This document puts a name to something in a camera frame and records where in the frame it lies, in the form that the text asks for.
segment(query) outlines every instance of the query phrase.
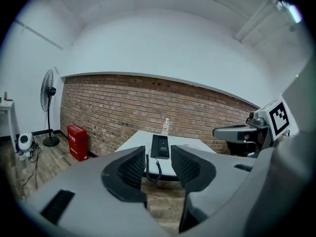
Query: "power cord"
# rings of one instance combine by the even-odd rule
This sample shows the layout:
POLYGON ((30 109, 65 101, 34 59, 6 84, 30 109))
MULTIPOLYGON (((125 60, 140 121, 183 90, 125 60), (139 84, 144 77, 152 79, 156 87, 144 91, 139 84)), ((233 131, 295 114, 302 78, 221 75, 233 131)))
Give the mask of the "power cord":
POLYGON ((162 173, 161 173, 161 167, 160 167, 160 164, 159 164, 159 161, 156 159, 156 165, 158 167, 158 171, 159 171, 159 175, 156 179, 153 179, 150 177, 149 175, 149 152, 151 151, 151 149, 148 151, 148 153, 146 154, 146 177, 148 179, 148 181, 152 182, 152 183, 155 183, 157 181, 160 180, 161 176, 162 176, 162 173))
MULTIPOLYGON (((44 132, 45 127, 46 127, 47 116, 48 116, 48 114, 46 114, 43 132, 44 132)), ((45 145, 43 144, 43 149, 41 149, 40 148, 40 144, 43 144, 43 133, 41 135, 41 142, 39 144, 37 144, 38 151, 37 151, 36 159, 34 161, 30 160, 31 163, 35 163, 35 167, 34 167, 34 169, 32 171, 32 174, 29 176, 29 178, 26 180, 26 182, 24 184, 22 184, 22 189, 28 183, 28 181, 31 179, 31 177, 34 175, 34 171, 35 171, 35 189, 36 190, 38 189, 38 182, 37 182, 38 163, 39 163, 39 158, 40 158, 41 154, 44 152, 44 149, 45 149, 45 145)))

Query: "white table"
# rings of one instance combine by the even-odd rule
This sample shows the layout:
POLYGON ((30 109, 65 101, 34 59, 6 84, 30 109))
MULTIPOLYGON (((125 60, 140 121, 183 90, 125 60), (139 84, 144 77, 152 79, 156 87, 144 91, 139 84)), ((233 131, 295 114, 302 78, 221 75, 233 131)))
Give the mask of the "white table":
MULTIPOLYGON (((120 150, 129 149, 129 148, 145 146, 146 153, 148 153, 148 151, 152 148, 152 140, 153 140, 154 134, 161 135, 158 133, 138 131, 132 137, 130 137, 122 146, 120 146, 119 149, 116 150, 116 152, 120 150)), ((168 135, 168 145, 169 145, 169 155, 170 155, 169 159, 158 159, 161 166, 162 175, 164 176, 171 176, 171 177, 177 176, 171 166, 171 148, 170 147, 172 145, 189 146, 191 148, 196 148, 199 150, 203 150, 203 151, 207 151, 207 152, 215 154, 213 150, 211 150, 207 145, 205 145, 199 139, 183 138, 183 137, 168 135)), ((149 173, 159 174, 158 167, 156 165, 156 159, 151 158, 151 157, 149 157, 149 173)))
POLYGON ((13 105, 14 105, 14 101, 2 100, 2 102, 0 103, 0 114, 7 114, 7 116, 8 116, 9 132, 10 132, 13 150, 15 152, 16 151, 16 149, 15 149, 16 136, 15 136, 15 133, 13 131, 12 115, 11 115, 11 110, 13 108, 13 105))

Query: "small white robot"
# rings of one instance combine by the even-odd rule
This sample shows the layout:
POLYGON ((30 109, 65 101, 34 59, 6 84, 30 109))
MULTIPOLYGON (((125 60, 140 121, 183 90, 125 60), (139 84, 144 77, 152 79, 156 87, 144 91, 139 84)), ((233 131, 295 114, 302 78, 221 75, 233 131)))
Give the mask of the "small white robot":
POLYGON ((20 160, 31 158, 36 146, 33 134, 31 132, 22 132, 18 139, 18 154, 20 160))

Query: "plastic bottle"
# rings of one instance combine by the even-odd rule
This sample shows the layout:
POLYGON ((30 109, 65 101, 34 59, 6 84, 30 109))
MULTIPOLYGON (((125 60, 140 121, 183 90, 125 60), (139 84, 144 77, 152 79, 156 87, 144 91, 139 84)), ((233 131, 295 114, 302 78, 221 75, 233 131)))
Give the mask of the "plastic bottle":
POLYGON ((163 122, 162 124, 162 130, 161 130, 161 134, 162 135, 168 135, 168 132, 169 132, 169 119, 166 118, 166 120, 163 122))

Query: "red box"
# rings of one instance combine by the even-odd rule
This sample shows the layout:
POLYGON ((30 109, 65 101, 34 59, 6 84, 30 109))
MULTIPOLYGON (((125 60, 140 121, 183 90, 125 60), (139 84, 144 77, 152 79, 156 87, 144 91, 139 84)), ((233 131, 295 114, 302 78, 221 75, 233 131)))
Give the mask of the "red box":
POLYGON ((87 131, 77 125, 67 126, 70 154, 78 161, 88 159, 87 131))

